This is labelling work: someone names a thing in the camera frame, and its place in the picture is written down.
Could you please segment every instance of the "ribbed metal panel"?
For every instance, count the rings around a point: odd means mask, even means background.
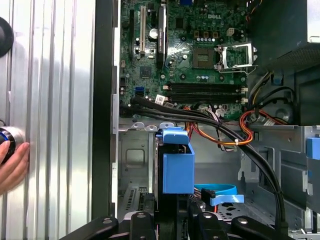
[[[0,118],[25,132],[30,171],[0,198],[6,240],[59,239],[91,219],[94,0],[0,0]]]

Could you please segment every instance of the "blue clip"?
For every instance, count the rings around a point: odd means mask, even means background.
[[[184,144],[189,143],[187,131],[182,130],[181,127],[168,127],[163,129],[162,141],[164,144]]]
[[[320,160],[319,137],[308,137],[306,139],[306,156],[310,159]]]

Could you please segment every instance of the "blue plastic drive bracket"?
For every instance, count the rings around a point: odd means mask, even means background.
[[[162,132],[165,144],[187,145],[185,153],[163,154],[163,193],[193,194],[195,185],[195,152],[186,131],[169,127]]]

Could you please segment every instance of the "green circuit board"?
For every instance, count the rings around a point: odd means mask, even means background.
[[[168,82],[208,83],[246,85],[246,74],[219,73],[211,63],[206,67],[195,67],[197,61],[206,62],[207,50],[213,58],[218,45],[228,45],[247,41],[243,1],[195,0],[192,5],[181,5],[177,0],[168,0],[167,9],[167,55],[164,67],[157,66],[157,39],[152,38],[158,28],[158,0],[123,0],[121,2],[121,43],[120,43],[120,102],[128,104],[135,90],[139,88],[154,99],[166,96],[163,90]],[[141,7],[146,9],[145,53],[139,53],[139,44],[132,39],[141,37]],[[236,33],[228,34],[230,28]],[[228,55],[228,65],[244,64],[247,61],[242,49],[232,50]],[[233,119],[242,112],[240,103],[223,105],[223,117]]]

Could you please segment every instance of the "motherboard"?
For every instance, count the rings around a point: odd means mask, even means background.
[[[243,0],[122,0],[120,103],[209,105],[236,119],[249,63]]]

